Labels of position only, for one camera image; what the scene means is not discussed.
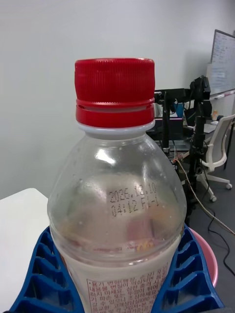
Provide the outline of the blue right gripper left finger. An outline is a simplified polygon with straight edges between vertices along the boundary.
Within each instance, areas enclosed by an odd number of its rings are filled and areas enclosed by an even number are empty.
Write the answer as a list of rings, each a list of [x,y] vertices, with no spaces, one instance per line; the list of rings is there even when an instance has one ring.
[[[34,247],[28,271],[11,313],[83,313],[84,308],[49,228]]]

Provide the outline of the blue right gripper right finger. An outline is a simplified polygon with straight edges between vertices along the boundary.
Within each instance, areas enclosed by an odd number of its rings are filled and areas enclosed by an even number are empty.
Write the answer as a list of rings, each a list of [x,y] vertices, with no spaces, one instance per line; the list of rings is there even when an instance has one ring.
[[[203,251],[185,226],[153,313],[202,313],[223,308],[213,287]]]

